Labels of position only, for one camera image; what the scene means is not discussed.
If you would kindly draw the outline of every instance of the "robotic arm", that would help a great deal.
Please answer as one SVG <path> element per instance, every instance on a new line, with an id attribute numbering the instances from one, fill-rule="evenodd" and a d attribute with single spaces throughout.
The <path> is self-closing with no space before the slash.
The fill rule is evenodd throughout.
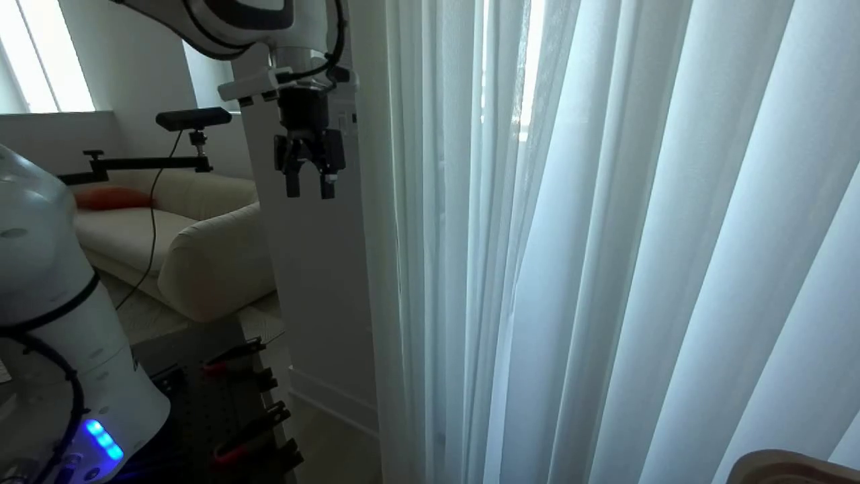
<path id="1" fill-rule="evenodd" d="M 242 56 L 267 46 L 270 64 L 254 78 L 220 86 L 242 107 L 278 99 L 285 136 L 274 140 L 278 169 L 289 198 L 299 198 L 299 172 L 318 167 L 324 199 L 333 199 L 345 145 L 328 130 L 328 91 L 349 81 L 340 68 L 345 52 L 341 0 L 115 0 L 177 34 L 213 60 Z"/>

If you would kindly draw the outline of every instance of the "black cable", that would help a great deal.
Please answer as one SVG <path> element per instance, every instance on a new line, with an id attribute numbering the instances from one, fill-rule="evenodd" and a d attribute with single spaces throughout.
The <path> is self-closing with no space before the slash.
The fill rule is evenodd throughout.
<path id="1" fill-rule="evenodd" d="M 336 3 L 336 15 L 340 15 L 340 39 L 332 50 L 332 55 L 325 55 L 325 63 L 320 68 L 313 68 L 313 71 L 303 71 L 303 74 L 279 74 L 278 81 L 279 83 L 293 83 L 293 81 L 301 81 L 301 78 L 313 78 L 318 74 L 325 74 L 332 68 L 336 68 L 345 56 L 345 43 L 348 43 L 348 16 L 345 16 L 345 5 L 341 0 L 333 0 Z"/>
<path id="2" fill-rule="evenodd" d="M 168 159 L 173 159 L 173 157 L 177 155 L 177 145 L 181 145 L 182 136 L 185 136 L 185 132 L 177 132 L 177 137 L 174 137 Z M 158 180 L 162 180 L 162 172 L 164 172 L 164 169 L 158 169 L 157 179 L 153 179 L 153 183 L 152 183 L 152 199 L 157 198 L 157 187 L 158 187 Z M 157 246 L 158 246 L 158 224 L 157 224 L 157 206 L 153 206 L 153 202 L 152 202 L 152 234 L 153 234 L 153 239 L 152 239 L 152 257 L 148 257 L 148 261 L 145 261 L 145 270 L 144 270 L 138 285 L 133 285 L 133 289 L 126 290 L 126 297 L 115 305 L 115 313 L 139 290 L 139 285 L 145 284 L 145 278 L 152 278 L 152 272 L 153 272 Z"/>
<path id="3" fill-rule="evenodd" d="M 51 461 L 44 465 L 44 470 L 35 477 L 35 484 L 44 484 L 49 480 L 49 475 L 59 465 L 62 456 L 71 450 L 71 445 L 76 442 L 76 434 L 79 434 L 79 425 L 87 415 L 84 409 L 84 386 L 79 379 L 79 372 L 55 349 L 49 348 L 45 343 L 40 343 L 39 337 L 32 333 L 16 333 L 16 337 L 9 337 L 13 343 L 19 343 L 24 349 L 32 349 L 39 355 L 44 355 L 45 360 L 51 360 L 58 370 L 62 370 L 66 379 L 71 382 L 72 387 L 72 413 L 71 413 L 71 419 L 62 430 L 62 440 L 59 445 L 55 448 L 51 452 Z"/>

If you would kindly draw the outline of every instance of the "blue light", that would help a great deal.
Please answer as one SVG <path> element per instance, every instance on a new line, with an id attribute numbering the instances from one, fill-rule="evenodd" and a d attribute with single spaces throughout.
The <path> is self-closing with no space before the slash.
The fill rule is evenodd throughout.
<path id="1" fill-rule="evenodd" d="M 101 445 L 101 450 L 113 461 L 125 461 L 125 450 L 119 450 L 119 445 L 113 442 L 113 437 L 106 430 L 106 425 L 101 425 L 96 419 L 87 419 L 87 434 Z"/>
<path id="2" fill-rule="evenodd" d="M 119 448 L 106 450 L 111 461 L 125 461 L 125 452 Z"/>
<path id="3" fill-rule="evenodd" d="M 109 434 L 96 437 L 96 445 L 101 445 L 102 450 L 115 448 Z"/>

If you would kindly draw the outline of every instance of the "sheer curtain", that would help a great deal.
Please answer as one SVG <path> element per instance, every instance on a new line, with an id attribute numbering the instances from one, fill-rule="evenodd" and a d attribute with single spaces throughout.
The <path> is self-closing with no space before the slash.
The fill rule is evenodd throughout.
<path id="1" fill-rule="evenodd" d="M 352 5 L 387 481 L 860 469 L 860 3 Z"/>

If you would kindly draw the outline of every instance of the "white wall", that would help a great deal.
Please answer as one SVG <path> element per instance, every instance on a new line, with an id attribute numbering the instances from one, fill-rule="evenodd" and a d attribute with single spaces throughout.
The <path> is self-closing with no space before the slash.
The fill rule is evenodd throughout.
<path id="1" fill-rule="evenodd" d="M 109 157 L 168 157 L 174 136 L 157 128 L 157 114 L 197 107 L 181 39 L 111 0 L 62 0 L 62 12 L 91 98 L 101 112 L 115 116 L 115 128 L 0 128 L 0 144 L 35 155 L 35 163 L 59 172 L 80 159 L 80 148 L 106 148 Z M 250 179 L 242 122 L 207 130 L 207 137 L 207 157 L 219 172 Z"/>
<path id="2" fill-rule="evenodd" d="M 262 52 L 254 52 L 234 71 L 259 74 L 262 64 Z M 278 105 L 248 112 L 244 128 L 285 317 L 282 345 L 273 345 L 282 354 L 274 358 L 291 370 L 293 393 L 373 434 L 373 333 L 352 99 L 352 86 L 332 94 L 332 128 L 345 136 L 348 169 L 328 202 L 320 199 L 316 167 L 303 167 L 303 198 L 285 198 L 285 179 L 273 163 L 274 136 L 282 132 Z"/>

